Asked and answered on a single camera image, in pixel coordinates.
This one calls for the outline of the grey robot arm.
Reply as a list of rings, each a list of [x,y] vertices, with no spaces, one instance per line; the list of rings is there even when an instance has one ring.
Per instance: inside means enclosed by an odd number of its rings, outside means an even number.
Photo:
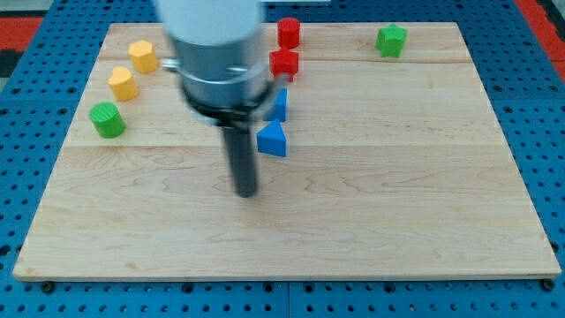
[[[210,125],[246,130],[274,107],[290,75],[272,79],[258,0],[155,0],[185,98]]]

